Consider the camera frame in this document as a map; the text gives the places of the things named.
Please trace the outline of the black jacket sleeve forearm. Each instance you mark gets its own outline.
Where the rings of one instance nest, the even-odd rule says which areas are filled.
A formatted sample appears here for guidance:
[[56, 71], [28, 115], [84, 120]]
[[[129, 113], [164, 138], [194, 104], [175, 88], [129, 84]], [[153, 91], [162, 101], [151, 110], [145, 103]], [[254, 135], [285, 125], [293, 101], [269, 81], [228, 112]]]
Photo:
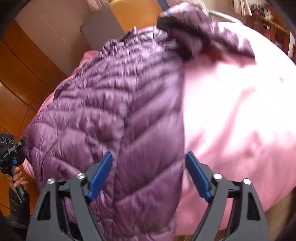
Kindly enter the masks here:
[[9, 190], [10, 215], [1, 212], [1, 240], [26, 240], [30, 224], [30, 197], [25, 192], [20, 202], [16, 192]]

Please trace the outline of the person's left hand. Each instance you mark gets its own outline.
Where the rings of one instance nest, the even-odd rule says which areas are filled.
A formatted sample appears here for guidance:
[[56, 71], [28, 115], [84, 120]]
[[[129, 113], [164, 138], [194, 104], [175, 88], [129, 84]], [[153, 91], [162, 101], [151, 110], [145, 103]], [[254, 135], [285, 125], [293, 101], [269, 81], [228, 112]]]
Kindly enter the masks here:
[[18, 186], [22, 186], [23, 190], [27, 190], [28, 181], [23, 176], [22, 171], [19, 167], [16, 167], [14, 170], [14, 176], [8, 175], [8, 182], [10, 185], [11, 190], [13, 190], [16, 193], [16, 188]]

